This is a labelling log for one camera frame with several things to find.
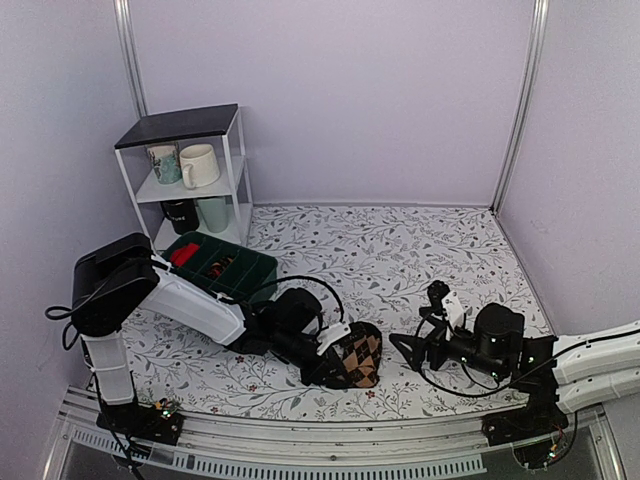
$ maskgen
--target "floor mat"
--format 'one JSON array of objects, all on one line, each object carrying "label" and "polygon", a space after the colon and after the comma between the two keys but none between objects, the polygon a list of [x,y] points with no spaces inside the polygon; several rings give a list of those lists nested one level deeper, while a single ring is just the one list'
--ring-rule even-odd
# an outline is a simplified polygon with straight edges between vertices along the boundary
[{"label": "floor mat", "polygon": [[[305,274],[330,282],[349,321],[378,326],[385,342],[380,383],[368,390],[305,387],[296,368],[270,355],[228,352],[178,322],[136,311],[124,324],[124,337],[141,400],[169,397],[196,412],[315,421],[426,418],[526,401],[509,389],[483,399],[442,393],[407,369],[388,341],[391,332],[413,333],[418,308],[428,304],[426,287],[435,279],[458,292],[470,320],[482,306],[498,302],[525,315],[525,335],[550,333],[486,209],[257,207],[248,246],[276,257],[279,276]],[[325,319],[337,321],[335,301],[322,287],[299,283],[321,300]],[[483,391],[454,362],[427,375],[448,388]],[[485,375],[471,375],[492,385]]]}]

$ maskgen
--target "black mug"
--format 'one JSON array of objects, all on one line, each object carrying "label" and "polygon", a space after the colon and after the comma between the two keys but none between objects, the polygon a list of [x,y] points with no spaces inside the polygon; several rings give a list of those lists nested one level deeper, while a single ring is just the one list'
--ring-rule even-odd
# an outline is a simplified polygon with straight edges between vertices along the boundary
[{"label": "black mug", "polygon": [[196,202],[193,200],[168,200],[160,202],[164,216],[173,225],[173,230],[182,235],[193,232],[200,226],[198,212],[196,212]]}]

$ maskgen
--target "mug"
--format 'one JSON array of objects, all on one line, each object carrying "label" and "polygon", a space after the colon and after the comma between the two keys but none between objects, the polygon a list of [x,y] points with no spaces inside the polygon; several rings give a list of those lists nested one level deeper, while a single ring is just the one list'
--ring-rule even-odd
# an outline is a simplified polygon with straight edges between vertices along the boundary
[{"label": "mug", "polygon": [[167,200],[160,202],[164,216],[178,235],[193,232],[200,226],[196,203],[193,200]]},{"label": "mug", "polygon": [[147,147],[147,155],[151,160],[158,183],[169,185],[182,178],[177,144]]},{"label": "mug", "polygon": [[184,186],[192,190],[210,185],[220,178],[220,168],[213,146],[208,143],[191,145],[180,152]]},{"label": "mug", "polygon": [[229,225],[229,217],[225,197],[201,198],[198,200],[198,207],[200,207],[202,219],[211,233],[220,233],[226,230]]}]

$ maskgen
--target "white wall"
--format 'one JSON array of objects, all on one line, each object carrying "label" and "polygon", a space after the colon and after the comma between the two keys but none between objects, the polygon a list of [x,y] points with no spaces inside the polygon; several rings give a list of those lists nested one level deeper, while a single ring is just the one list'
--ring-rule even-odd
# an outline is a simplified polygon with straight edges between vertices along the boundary
[{"label": "white wall", "polygon": [[488,205],[533,2],[131,2],[152,113],[246,106],[261,202]]},{"label": "white wall", "polygon": [[[551,2],[502,220],[560,333],[640,318],[640,3]],[[638,396],[606,405],[629,478]]]},{"label": "white wall", "polygon": [[41,475],[79,346],[62,350],[77,258],[138,228],[112,146],[135,120],[110,1],[6,0],[0,17],[0,478]]}]

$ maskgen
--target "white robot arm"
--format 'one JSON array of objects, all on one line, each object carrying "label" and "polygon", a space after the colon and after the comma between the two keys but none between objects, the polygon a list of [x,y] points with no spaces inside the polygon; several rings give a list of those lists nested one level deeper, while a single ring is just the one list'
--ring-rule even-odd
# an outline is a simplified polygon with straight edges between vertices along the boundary
[{"label": "white robot arm", "polygon": [[[342,302],[330,285],[304,278],[324,285],[344,316]],[[310,292],[292,288],[274,301],[252,305],[248,299],[205,291],[174,273],[170,263],[154,254],[147,237],[132,234],[78,260],[72,308],[45,311],[51,320],[71,318],[69,325],[82,338],[95,374],[102,411],[98,425],[112,432],[168,444],[175,444],[180,435],[182,418],[173,409],[137,402],[121,335],[122,323],[136,308],[166,315],[234,352],[263,355],[271,351],[300,368],[306,385],[356,386],[342,359],[328,347],[346,336],[345,342],[355,341],[357,335],[350,335],[351,326],[344,323],[320,332],[322,306]]]},{"label": "white robot arm", "polygon": [[499,390],[529,394],[525,408],[485,417],[483,431],[491,444],[546,434],[557,425],[564,428],[566,414],[640,392],[640,321],[589,335],[525,338],[524,317],[494,303],[480,311],[469,331],[460,301],[446,284],[433,282],[427,294],[431,306],[421,308],[420,315],[435,328],[426,337],[418,335],[419,327],[414,335],[389,338],[413,370],[452,395],[496,393],[453,391],[424,375],[423,362],[438,370],[452,359],[498,381],[509,380]]}]

